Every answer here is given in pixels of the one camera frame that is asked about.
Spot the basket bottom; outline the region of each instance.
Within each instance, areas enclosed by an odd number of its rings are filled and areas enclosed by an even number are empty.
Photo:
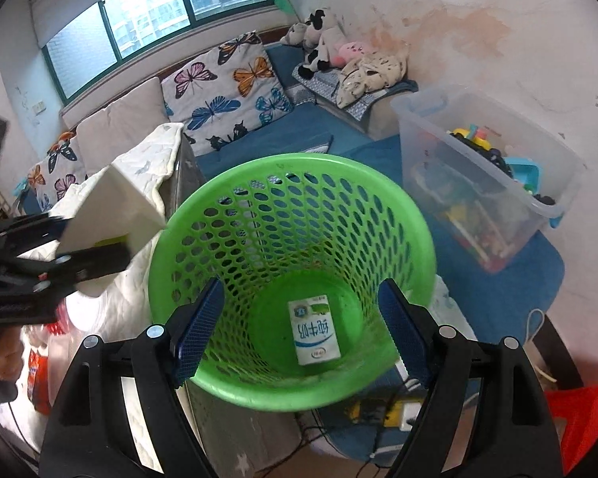
[[[288,302],[322,294],[330,303],[341,358],[300,366]],[[283,274],[262,289],[250,305],[249,335],[255,350],[273,369],[287,376],[316,375],[338,367],[361,339],[363,330],[358,296],[343,279],[326,271],[299,269]]]

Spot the window sill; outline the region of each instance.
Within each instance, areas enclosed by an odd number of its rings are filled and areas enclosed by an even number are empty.
[[[221,37],[219,40],[214,38],[214,42],[212,40],[209,42],[209,31],[216,28],[231,29],[231,22],[239,22],[240,24],[243,22],[246,23],[240,25],[237,33],[226,30],[226,33],[228,34],[227,37]],[[246,10],[236,15],[233,14],[232,16],[213,20],[205,25],[200,25],[193,30],[188,30],[149,48],[145,52],[142,52],[142,54],[137,55],[108,73],[62,108],[61,116],[64,118],[67,128],[72,129],[81,120],[112,102],[120,95],[147,79],[150,79],[169,66],[177,64],[177,62],[182,59],[186,59],[186,57],[202,54],[223,41],[227,41],[228,39],[231,39],[231,37],[235,37],[246,31],[255,29],[266,30],[268,28],[289,25],[290,23],[290,17],[281,12],[277,7],[266,6],[259,9]],[[201,41],[199,41],[199,44],[195,44],[195,48],[180,53],[177,56],[177,59],[170,55],[166,55],[166,52],[164,52],[169,49],[178,50],[177,45],[179,43],[190,42],[191,38],[197,36],[206,37],[203,39],[200,38]],[[151,66],[155,64],[155,62],[150,62],[151,57],[159,55],[160,53],[164,54],[163,57],[169,59],[164,59],[164,62],[162,62],[160,66]]]

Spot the pink butterfly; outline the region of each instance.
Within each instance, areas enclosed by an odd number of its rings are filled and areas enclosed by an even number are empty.
[[[58,195],[58,201],[60,201],[64,197],[69,187],[72,184],[77,183],[77,181],[78,180],[73,174],[67,174],[64,180],[60,178],[55,182],[55,190]]]
[[[175,76],[175,98],[181,98],[191,83],[197,84],[196,81],[214,81],[215,79],[217,76],[210,70],[206,70],[204,63],[193,63],[190,68],[182,70]]]

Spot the metal screw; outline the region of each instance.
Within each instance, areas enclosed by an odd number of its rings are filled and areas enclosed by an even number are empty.
[[[82,344],[84,345],[85,349],[92,349],[93,347],[95,347],[97,344],[99,343],[99,340],[97,339],[97,336],[87,336],[85,338],[84,341],[82,341]]]
[[[515,350],[517,349],[520,345],[518,344],[518,340],[516,338],[512,338],[512,337],[507,337],[503,340],[503,343],[505,344],[505,346],[508,349],[512,349]]]
[[[146,331],[149,338],[159,338],[162,334],[164,334],[164,327],[161,325],[151,325]]]
[[[451,340],[456,336],[456,329],[454,327],[450,327],[449,325],[444,325],[439,329],[439,334],[443,338],[448,338],[448,340]]]
[[[48,280],[43,280],[42,282],[38,282],[37,284],[35,284],[33,286],[33,292],[39,293],[40,291],[45,290],[50,285],[51,285],[51,282],[49,282]]]

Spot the blue gripper pad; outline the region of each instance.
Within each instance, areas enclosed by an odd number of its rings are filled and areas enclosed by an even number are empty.
[[[178,307],[166,323],[175,358],[173,380],[180,387],[195,375],[215,324],[224,309],[224,286],[217,278],[209,280],[195,303]]]
[[[432,341],[432,331],[437,328],[436,322],[426,309],[410,304],[391,279],[384,280],[379,286],[379,311],[407,373],[417,378],[424,388],[429,388],[434,374],[428,366],[428,349]],[[424,327],[423,333],[410,317],[409,311],[421,321],[420,326]]]

